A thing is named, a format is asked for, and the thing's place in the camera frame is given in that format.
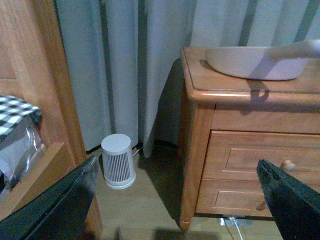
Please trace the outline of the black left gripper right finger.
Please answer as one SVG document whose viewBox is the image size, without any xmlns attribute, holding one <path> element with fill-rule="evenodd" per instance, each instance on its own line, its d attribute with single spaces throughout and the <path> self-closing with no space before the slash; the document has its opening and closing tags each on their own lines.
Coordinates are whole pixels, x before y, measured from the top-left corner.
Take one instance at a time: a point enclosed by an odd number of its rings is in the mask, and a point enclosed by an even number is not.
<svg viewBox="0 0 320 240">
<path fill-rule="evenodd" d="M 266 159 L 256 167 L 266 205 L 284 240 L 320 238 L 320 193 Z"/>
</svg>

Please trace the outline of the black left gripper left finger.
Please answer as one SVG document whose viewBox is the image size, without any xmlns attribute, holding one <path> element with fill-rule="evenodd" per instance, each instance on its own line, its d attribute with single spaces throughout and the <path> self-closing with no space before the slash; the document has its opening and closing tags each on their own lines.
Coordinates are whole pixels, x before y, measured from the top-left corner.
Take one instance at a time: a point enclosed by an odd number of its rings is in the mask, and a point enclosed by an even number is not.
<svg viewBox="0 0 320 240">
<path fill-rule="evenodd" d="M 2 240 L 78 240 L 91 206 L 99 160 L 89 157 L 0 222 Z"/>
</svg>

